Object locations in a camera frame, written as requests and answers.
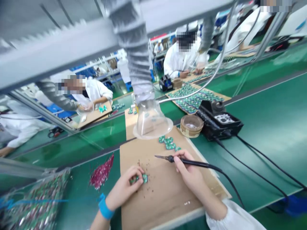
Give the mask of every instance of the green workbench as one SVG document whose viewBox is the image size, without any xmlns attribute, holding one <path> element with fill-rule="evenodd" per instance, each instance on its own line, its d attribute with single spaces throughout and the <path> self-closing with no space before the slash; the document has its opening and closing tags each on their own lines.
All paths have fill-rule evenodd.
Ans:
<svg viewBox="0 0 307 230">
<path fill-rule="evenodd" d="M 305 167 L 307 132 L 304 124 L 307 116 L 305 97 L 307 74 L 238 100 L 227 106 L 227 111 L 245 124 L 240 136 L 267 154 L 285 171 L 307 185 Z M 221 168 L 234 182 L 246 210 L 254 212 L 282 198 L 274 187 L 245 168 L 217 144 L 208 142 L 201 134 L 192 139 L 206 160 Z M 236 138 L 223 141 L 226 148 L 251 168 L 276 184 L 287 194 L 301 190 L 289 178 L 268 164 L 262 157 L 251 152 Z M 67 185 L 64 203 L 59 212 L 57 229 L 88 229 L 98 210 L 96 198 L 107 194 L 120 177 L 119 150 L 114 152 L 114 163 L 109 179 L 100 191 L 88 187 L 90 168 L 103 164 L 107 157 L 81 164 L 72 169 L 72 180 Z M 234 190 L 227 179 L 220 175 L 221 182 L 238 203 Z M 116 212 L 111 221 L 112 229 L 121 229 L 121 212 Z M 204 217 L 198 218 L 178 229 L 207 229 Z"/>
<path fill-rule="evenodd" d="M 235 96 L 258 86 L 265 85 L 276 79 L 283 78 L 299 70 L 306 69 L 307 47 L 297 47 L 282 54 L 285 60 L 282 65 L 275 65 L 274 60 L 281 55 L 276 55 L 250 66 L 243 67 L 241 72 L 235 75 L 223 75 L 214 79 L 208 88 L 226 96 Z M 298 59 L 295 63 L 287 62 Z M 131 99 L 131 95 L 122 97 L 122 100 Z M 174 103 L 161 104 L 161 110 L 166 117 L 172 120 L 180 119 L 184 114 Z M 27 145 L 38 146 L 32 138 Z M 117 116 L 104 123 L 86 129 L 78 134 L 60 139 L 42 148 L 35 149 L 27 154 L 13 159 L 43 167 L 60 167 L 63 164 L 73 164 L 96 154 L 98 150 L 107 149 L 126 141 L 126 128 L 124 115 Z M 17 186 L 23 178 L 0 175 L 0 192 Z"/>
</svg>

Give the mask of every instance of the power cord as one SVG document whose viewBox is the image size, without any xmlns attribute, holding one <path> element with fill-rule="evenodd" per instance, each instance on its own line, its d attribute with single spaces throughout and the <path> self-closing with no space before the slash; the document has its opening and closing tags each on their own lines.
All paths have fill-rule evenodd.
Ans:
<svg viewBox="0 0 307 230">
<path fill-rule="evenodd" d="M 242 161 L 240 161 L 236 156 L 234 156 L 224 145 L 223 143 L 216 137 L 214 137 L 214 140 L 217 142 L 217 144 L 219 146 L 221 146 L 226 152 L 228 152 L 233 158 L 235 158 L 237 161 L 239 161 L 242 165 L 244 165 L 245 167 L 247 167 L 249 170 L 251 170 L 253 173 L 255 173 L 257 176 L 259 176 L 260 178 L 262 178 L 263 180 L 265 180 L 266 182 L 268 182 L 270 185 L 272 185 L 274 188 L 276 188 L 278 191 L 280 191 L 283 196 L 285 197 L 286 199 L 286 204 L 285 204 L 285 207 L 284 209 L 286 209 L 289 205 L 289 197 L 288 195 L 283 191 L 281 190 L 279 187 L 277 187 L 275 184 L 273 184 L 272 182 L 270 182 L 269 180 L 267 180 L 266 178 L 264 178 L 262 175 L 260 175 L 259 173 L 257 173 L 255 170 L 253 170 L 252 168 L 250 168 L 249 166 L 247 166 L 245 163 L 243 163 Z M 273 209 L 271 209 L 270 207 L 267 207 L 269 210 L 271 210 L 272 212 L 274 213 L 283 213 L 283 210 L 282 211 L 275 211 Z"/>
<path fill-rule="evenodd" d="M 289 173 L 287 173 L 286 171 L 284 171 L 282 168 L 280 168 L 275 162 L 273 162 L 268 156 L 266 156 L 264 153 L 262 153 L 261 151 L 259 151 L 258 149 L 256 149 L 254 146 L 252 146 L 251 144 L 249 144 L 248 142 L 246 142 L 245 140 L 243 140 L 241 137 L 239 137 L 238 135 L 236 136 L 243 144 L 245 144 L 246 146 L 252 148 L 253 150 L 255 150 L 256 152 L 260 153 L 262 156 L 264 156 L 268 161 L 270 161 L 276 168 L 278 168 L 280 171 L 282 171 L 284 174 L 286 174 L 289 178 L 291 178 L 293 181 L 295 181 L 297 184 L 299 184 L 301 187 L 303 187 L 304 190 L 307 190 L 307 187 L 301 183 L 300 181 L 298 181 L 297 179 L 295 179 L 293 176 L 291 176 Z"/>
<path fill-rule="evenodd" d="M 218 168 L 218 167 L 216 167 L 216 166 L 214 166 L 214 165 L 206 164 L 206 166 L 203 166 L 203 167 L 209 168 L 209 169 L 213 169 L 213 170 L 215 170 L 215 171 L 217 171 L 217 172 L 223 174 L 223 175 L 226 177 L 226 179 L 229 181 L 229 183 L 230 183 L 230 185 L 232 186 L 232 188 L 234 189 L 234 192 L 236 193 L 236 195 L 237 195 L 237 197 L 238 197 L 238 199 L 239 199 L 239 202 L 240 202 L 240 204 L 241 204 L 241 207 L 242 207 L 243 209 L 245 209 L 245 206 L 244 206 L 243 201 L 242 201 L 242 199 L 241 199 L 241 197 L 240 197 L 240 194 L 238 193 L 238 191 L 237 191 L 237 189 L 236 189 L 234 183 L 233 183 L 232 180 L 229 178 L 229 176 L 228 176 L 226 173 L 224 173 L 222 169 L 220 169 L 220 168 Z"/>
</svg>

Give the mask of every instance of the blue wristband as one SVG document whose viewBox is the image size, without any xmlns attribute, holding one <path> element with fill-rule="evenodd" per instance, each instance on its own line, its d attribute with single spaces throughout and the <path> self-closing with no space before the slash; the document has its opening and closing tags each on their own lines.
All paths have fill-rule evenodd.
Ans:
<svg viewBox="0 0 307 230">
<path fill-rule="evenodd" d="M 106 197 L 104 194 L 100 195 L 99 209 L 100 209 L 101 215 L 107 220 L 110 220 L 112 216 L 114 215 L 114 211 L 111 211 L 106 205 Z"/>
</svg>

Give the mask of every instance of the round container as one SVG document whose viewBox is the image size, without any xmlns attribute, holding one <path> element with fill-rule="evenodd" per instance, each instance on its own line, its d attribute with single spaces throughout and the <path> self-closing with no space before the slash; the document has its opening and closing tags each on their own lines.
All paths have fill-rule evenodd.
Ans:
<svg viewBox="0 0 307 230">
<path fill-rule="evenodd" d="M 196 115 L 185 115 L 180 122 L 181 133 L 189 138 L 196 138 L 199 136 L 204 122 Z"/>
<path fill-rule="evenodd" d="M 182 80 L 179 78 L 176 78 L 173 80 L 173 89 L 179 89 L 182 87 Z"/>
</svg>

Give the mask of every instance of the white lab coat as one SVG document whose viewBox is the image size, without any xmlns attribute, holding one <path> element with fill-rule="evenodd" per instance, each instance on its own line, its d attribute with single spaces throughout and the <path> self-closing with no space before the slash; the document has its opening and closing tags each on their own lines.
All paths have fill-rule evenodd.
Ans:
<svg viewBox="0 0 307 230">
<path fill-rule="evenodd" d="M 228 36 L 232 32 L 232 30 L 236 27 L 238 21 L 238 16 L 232 16 L 232 19 L 230 20 L 230 28 L 228 30 Z M 218 38 L 218 45 L 223 45 L 224 41 L 226 39 L 226 28 L 229 23 L 229 19 L 226 20 L 226 22 L 221 26 L 220 31 L 222 31 L 222 34 Z"/>
<path fill-rule="evenodd" d="M 9 100 L 6 104 L 12 111 L 14 111 L 17 114 L 27 115 L 31 117 L 38 117 L 40 116 L 39 113 L 35 112 L 30 107 L 24 105 L 23 103 L 20 103 L 15 100 Z"/>
<path fill-rule="evenodd" d="M 48 124 L 33 117 L 22 114 L 2 114 L 0 123 L 3 129 L 15 136 L 14 140 L 11 140 L 7 147 L 17 148 L 26 143 L 31 137 L 44 129 L 52 129 L 54 125 Z"/>
<path fill-rule="evenodd" d="M 246 34 L 250 31 L 250 29 L 252 28 L 259 10 L 262 9 L 261 7 L 258 7 L 257 9 L 255 9 L 243 22 L 242 24 L 236 29 L 236 31 L 233 33 L 230 41 L 227 43 L 226 46 L 226 52 L 228 52 L 229 50 L 231 50 L 233 47 L 235 47 L 240 40 L 242 40 Z M 256 22 L 256 25 L 254 26 L 254 28 L 252 29 L 252 31 L 250 32 L 250 34 L 247 36 L 247 38 L 244 40 L 244 46 L 248 46 L 250 44 L 250 42 L 252 41 L 252 39 L 256 36 L 256 34 L 260 31 L 260 29 L 265 25 L 265 22 L 267 19 L 269 19 L 271 16 L 270 13 L 268 12 L 260 12 L 259 18 Z M 236 52 L 238 51 L 239 47 L 237 47 L 236 49 L 232 50 L 231 52 Z M 215 59 L 215 63 L 219 62 L 221 58 L 221 54 Z"/>
<path fill-rule="evenodd" d="M 157 54 L 158 53 L 158 44 L 156 44 L 155 46 L 154 46 L 154 49 L 153 49 L 154 51 L 154 53 L 155 54 Z M 164 48 L 163 48 L 163 45 L 162 45 L 162 43 L 160 44 L 160 52 L 162 52 L 164 50 Z"/>
<path fill-rule="evenodd" d="M 95 101 L 104 96 L 112 104 L 113 92 L 109 90 L 102 82 L 92 78 L 83 79 L 83 82 L 85 83 L 85 90 L 91 101 Z M 80 103 L 87 102 L 86 98 L 82 94 L 72 95 Z"/>
<path fill-rule="evenodd" d="M 201 38 L 197 37 L 189 52 L 180 52 L 178 43 L 173 44 L 167 51 L 164 60 L 164 74 L 171 79 L 178 77 L 178 70 L 191 70 L 190 63 L 197 57 L 197 51 L 201 44 Z"/>
<path fill-rule="evenodd" d="M 227 206 L 227 215 L 223 220 L 213 220 L 206 214 L 210 230 L 265 230 L 253 216 L 230 200 L 223 200 Z"/>
</svg>

